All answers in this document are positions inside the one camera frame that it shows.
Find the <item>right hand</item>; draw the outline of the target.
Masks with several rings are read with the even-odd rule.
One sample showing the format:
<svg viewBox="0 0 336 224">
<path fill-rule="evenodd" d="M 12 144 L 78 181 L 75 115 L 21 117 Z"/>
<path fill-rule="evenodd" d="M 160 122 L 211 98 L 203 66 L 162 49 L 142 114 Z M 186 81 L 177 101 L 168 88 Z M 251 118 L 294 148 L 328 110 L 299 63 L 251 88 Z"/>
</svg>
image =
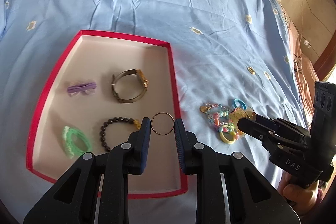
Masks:
<svg viewBox="0 0 336 224">
<path fill-rule="evenodd" d="M 294 203 L 291 207 L 299 216 L 304 216 L 313 211 L 323 200 L 323 191 L 315 182 L 304 189 L 290 183 L 291 175 L 284 172 L 278 184 L 277 191 L 287 200 Z"/>
</svg>

